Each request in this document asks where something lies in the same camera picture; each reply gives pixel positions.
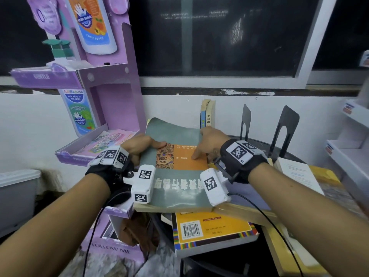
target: black cable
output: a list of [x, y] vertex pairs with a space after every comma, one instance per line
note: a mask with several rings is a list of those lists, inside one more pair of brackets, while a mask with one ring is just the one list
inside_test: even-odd
[[126, 193], [131, 193], [131, 191], [123, 191], [121, 193], [118, 193], [116, 194], [115, 196], [113, 196], [112, 198], [110, 198], [105, 204], [104, 206], [101, 208], [99, 214], [97, 215], [97, 218], [96, 218], [96, 222], [95, 222], [95, 225], [93, 227], [93, 230], [92, 230], [92, 234], [91, 234], [91, 238], [90, 238], [90, 242], [89, 242], [89, 245], [87, 247], [87, 251], [86, 251], [86, 257], [85, 257], [85, 265], [83, 266], [83, 274], [82, 274], [82, 277], [85, 277], [85, 272], [86, 272], [86, 267], [87, 267], [87, 258], [88, 258], [88, 255], [89, 255], [89, 250], [90, 250], [90, 246], [91, 246], [91, 243], [92, 243], [92, 239], [93, 239], [93, 235], [95, 234], [95, 230], [96, 230], [96, 226], [99, 222], [99, 219], [100, 219], [100, 216], [101, 214], [103, 213], [104, 209], [106, 206], [108, 206], [108, 204], [114, 199], [116, 198], [117, 196], [121, 195], [121, 194], [126, 194]]
[[296, 257], [295, 257], [295, 255], [293, 254], [293, 251], [292, 251], [292, 249], [291, 249], [291, 247], [290, 247], [290, 245], [288, 245], [288, 242], [286, 241], [286, 239], [284, 238], [284, 236], [282, 235], [282, 233], [278, 230], [278, 228], [275, 226], [275, 224], [268, 218], [268, 216], [267, 215], [265, 215], [264, 214], [264, 212], [263, 211], [261, 211], [261, 209], [259, 208], [259, 207], [257, 207], [251, 200], [249, 200], [249, 199], [247, 199], [246, 197], [244, 197], [243, 195], [241, 195], [241, 194], [238, 194], [238, 193], [235, 193], [235, 192], [230, 192], [230, 193], [228, 193], [227, 195], [238, 195], [238, 196], [240, 196], [240, 197], [242, 197], [243, 199], [245, 199], [245, 200], [247, 200], [250, 204], [252, 204], [252, 206], [254, 206], [271, 224], [272, 224], [272, 226], [275, 228], [275, 230], [278, 232], [278, 234], [279, 234], [279, 236], [283, 239], [283, 241], [284, 241], [284, 243], [286, 244], [286, 246], [287, 246], [287, 248], [290, 250], [290, 252], [291, 252], [291, 254], [292, 254], [292, 256], [293, 256], [293, 259], [295, 260], [295, 262], [296, 262], [296, 264], [297, 264], [297, 266], [298, 266], [298, 270], [300, 271], [300, 274], [301, 274], [301, 276], [302, 277], [304, 277], [304, 274], [302, 273], [302, 270], [301, 270], [301, 267], [300, 267], [300, 265], [298, 264], [298, 261], [297, 261], [297, 259], [296, 259]]

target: black bookend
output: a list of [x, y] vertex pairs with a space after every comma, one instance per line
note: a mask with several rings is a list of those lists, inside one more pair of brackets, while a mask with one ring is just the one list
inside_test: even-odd
[[242, 140], [242, 130], [245, 124], [246, 125], [245, 141], [247, 141], [248, 136], [249, 136], [250, 123], [251, 123], [251, 111], [246, 106], [246, 104], [244, 104], [244, 110], [242, 111], [241, 133], [239, 134], [240, 140]]
[[282, 114], [280, 115], [279, 122], [277, 125], [276, 132], [274, 133], [272, 144], [270, 145], [268, 157], [271, 157], [274, 147], [276, 145], [278, 135], [280, 129], [285, 126], [287, 128], [286, 139], [283, 142], [283, 146], [279, 152], [280, 157], [284, 157], [287, 152], [288, 145], [292, 139], [293, 134], [295, 133], [296, 127], [298, 126], [298, 121], [300, 120], [300, 116], [297, 112], [292, 110], [288, 106], [284, 106]]

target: pink booklet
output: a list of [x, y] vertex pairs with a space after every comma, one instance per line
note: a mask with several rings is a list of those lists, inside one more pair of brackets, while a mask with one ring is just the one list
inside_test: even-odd
[[112, 145], [121, 145], [125, 140], [132, 138], [136, 133], [137, 131], [126, 131], [122, 129], [103, 131], [90, 144], [73, 153], [73, 155], [95, 158], [103, 150]]

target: dark window glass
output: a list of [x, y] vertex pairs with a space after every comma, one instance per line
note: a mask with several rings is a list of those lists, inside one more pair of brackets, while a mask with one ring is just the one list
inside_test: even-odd
[[313, 69], [355, 69], [369, 49], [369, 0], [337, 0]]
[[54, 60], [50, 47], [41, 43], [46, 33], [26, 0], [0, 0], [0, 23], [0, 76], [9, 76], [12, 68], [45, 66]]
[[318, 0], [130, 0], [141, 76], [295, 76]]

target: white wall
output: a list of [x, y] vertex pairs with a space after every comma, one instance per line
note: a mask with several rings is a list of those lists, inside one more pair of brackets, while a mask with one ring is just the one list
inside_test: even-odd
[[[215, 124], [227, 134], [239, 135], [243, 104], [252, 112], [249, 137], [270, 143], [285, 105], [300, 115], [288, 151], [308, 164], [322, 165], [326, 139], [341, 130], [339, 112], [344, 97], [286, 96], [144, 96], [146, 117], [199, 128], [200, 105], [216, 100]], [[281, 146], [286, 130], [281, 130]], [[66, 108], [58, 95], [0, 93], [0, 172], [24, 168], [52, 169], [66, 191], [86, 168], [59, 163], [54, 152], [76, 139]]]

